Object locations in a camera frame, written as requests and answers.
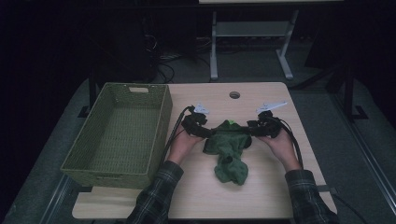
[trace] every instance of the metal stand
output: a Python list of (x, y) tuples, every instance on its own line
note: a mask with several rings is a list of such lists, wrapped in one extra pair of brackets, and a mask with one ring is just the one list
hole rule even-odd
[(285, 42), (281, 49), (276, 50), (277, 58), (287, 79), (293, 79), (289, 64), (285, 58), (289, 46), (298, 10), (292, 14), (290, 21), (217, 21), (217, 13), (213, 12), (212, 51), (210, 52), (210, 78), (217, 80), (218, 62), (216, 58), (217, 36), (284, 36)]

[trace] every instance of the table hole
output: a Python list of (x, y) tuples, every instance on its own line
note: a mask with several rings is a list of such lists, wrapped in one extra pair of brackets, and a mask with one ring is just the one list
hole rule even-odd
[(233, 99), (238, 99), (239, 97), (241, 97), (241, 94), (237, 91), (232, 91), (230, 92), (230, 97)]

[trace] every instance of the wooden table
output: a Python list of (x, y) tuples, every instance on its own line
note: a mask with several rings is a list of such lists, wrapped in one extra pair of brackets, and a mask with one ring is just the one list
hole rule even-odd
[[(275, 117), (285, 120), (292, 128), (300, 145), (304, 167), (314, 173), (317, 185), (326, 185), (317, 160), (309, 144), (287, 87), (283, 83), (209, 83), (169, 85), (173, 100), (169, 133), (180, 112), (188, 105), (203, 106), (210, 110), (206, 128), (215, 128), (224, 120), (232, 119), (246, 126), (256, 119), (256, 109), (263, 103), (287, 101), (272, 110)], [(240, 93), (232, 99), (231, 91)], [(204, 141), (197, 144), (184, 160), (184, 175), (175, 190), (170, 218), (292, 218), (290, 196), (281, 163), (270, 148), (253, 138), (245, 149), (242, 161), (248, 166), (245, 185), (220, 183), (214, 173), (218, 156), (202, 152)], [(141, 190), (92, 188), (92, 192), (78, 195), (73, 216), (75, 218), (127, 218)], [(325, 203), (336, 212), (329, 192), (320, 193)]]

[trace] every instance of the plaid shirt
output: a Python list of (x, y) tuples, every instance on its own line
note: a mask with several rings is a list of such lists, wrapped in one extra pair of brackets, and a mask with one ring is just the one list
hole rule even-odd
[[(153, 183), (137, 197), (136, 207), (126, 223), (167, 223), (172, 195), (182, 175), (183, 170), (177, 164), (166, 161)], [(339, 223), (338, 216), (320, 198), (310, 171), (290, 171), (285, 177), (296, 223)]]

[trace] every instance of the green basket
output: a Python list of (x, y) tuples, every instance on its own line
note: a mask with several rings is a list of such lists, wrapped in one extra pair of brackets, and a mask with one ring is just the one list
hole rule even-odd
[(61, 171), (82, 186), (146, 187), (162, 163), (171, 113), (167, 85), (107, 83)]

